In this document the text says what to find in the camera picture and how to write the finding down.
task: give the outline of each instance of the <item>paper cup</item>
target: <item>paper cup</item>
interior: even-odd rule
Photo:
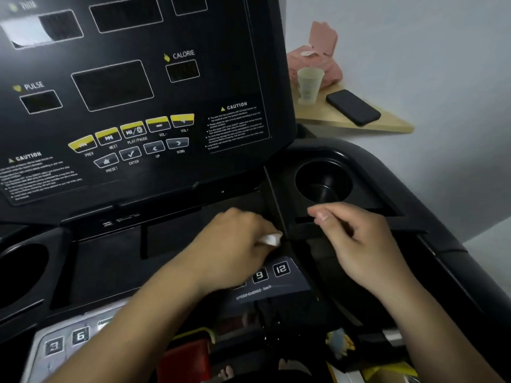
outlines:
[[[316,103],[319,88],[323,81],[324,71],[316,67],[305,67],[298,70],[298,92],[300,105],[313,105]]]

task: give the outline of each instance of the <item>cup holder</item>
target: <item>cup holder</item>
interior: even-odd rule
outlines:
[[[43,275],[50,255],[41,244],[28,244],[0,256],[0,309],[27,294]]]
[[[353,189],[346,171],[329,161],[314,161],[302,166],[295,177],[300,193],[314,203],[341,202]]]

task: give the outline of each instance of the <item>black smartphone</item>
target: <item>black smartphone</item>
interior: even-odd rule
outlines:
[[[378,110],[369,106],[348,90],[340,90],[328,94],[327,102],[346,115],[357,126],[365,126],[368,123],[379,120],[382,116]]]

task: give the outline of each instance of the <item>hand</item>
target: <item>hand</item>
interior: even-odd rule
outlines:
[[[348,276],[380,300],[418,283],[383,216],[346,203],[318,204],[308,212]]]
[[[231,208],[221,212],[176,258],[205,294],[237,286],[261,268],[275,249],[258,239],[279,231],[262,216]]]

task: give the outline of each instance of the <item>pink bag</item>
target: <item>pink bag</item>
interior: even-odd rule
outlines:
[[[337,32],[327,23],[314,21],[311,27],[309,45],[303,45],[287,54],[289,78],[298,84],[298,70],[304,67],[317,67],[324,71],[321,88],[339,82],[342,71],[333,56],[337,45]]]

